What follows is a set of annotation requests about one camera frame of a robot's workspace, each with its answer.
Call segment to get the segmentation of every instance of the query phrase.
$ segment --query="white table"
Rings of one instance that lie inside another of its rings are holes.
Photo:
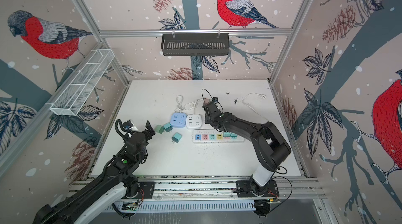
[[[273,122],[289,142],[269,84],[264,80],[210,80],[210,81],[133,81],[118,112],[117,119],[123,122],[131,119],[139,131],[145,129],[145,123],[164,125],[170,121],[177,103],[176,96],[184,97],[183,105],[201,98],[201,89],[207,89],[213,97],[218,97],[224,111],[254,123],[266,123],[241,100],[249,93],[265,94],[267,98],[252,94],[245,102],[252,105],[259,114]],[[202,102],[198,103],[196,114],[201,114],[204,121]],[[202,129],[211,129],[203,124]],[[174,133],[182,138],[172,143]],[[253,145],[246,140],[243,143],[194,144],[192,130],[173,128],[170,132],[156,133],[147,146],[148,159],[140,164],[135,175],[154,176],[250,176],[259,162]],[[98,156],[92,175],[99,175],[105,163],[123,146],[122,138],[112,129]],[[288,173],[286,176],[300,176],[300,171],[292,154],[281,164]]]

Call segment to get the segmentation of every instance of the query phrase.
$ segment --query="power outlet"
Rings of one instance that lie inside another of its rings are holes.
[[[199,114],[191,114],[186,118],[186,126],[188,129],[199,129],[202,126],[202,118]]]
[[[176,128],[183,128],[186,126],[186,116],[183,112],[175,112],[170,119],[170,124]]]

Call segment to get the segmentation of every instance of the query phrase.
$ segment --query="white power strip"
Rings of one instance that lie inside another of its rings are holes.
[[[238,143],[244,142],[244,137],[236,134],[217,131],[215,129],[200,129],[193,131],[193,143]]]
[[[199,114],[191,114],[186,117],[187,129],[199,129],[202,126],[202,118]]]

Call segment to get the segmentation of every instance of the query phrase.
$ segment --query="white wire basket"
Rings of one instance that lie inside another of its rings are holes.
[[[88,62],[50,107],[56,115],[76,116],[115,55],[111,49],[93,51]]]

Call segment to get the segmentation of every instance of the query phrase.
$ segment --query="gray floor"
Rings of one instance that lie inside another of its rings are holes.
[[[313,200],[288,200],[267,217],[259,218],[252,211],[172,212],[136,214],[130,220],[116,213],[102,213],[90,224],[320,224]]]

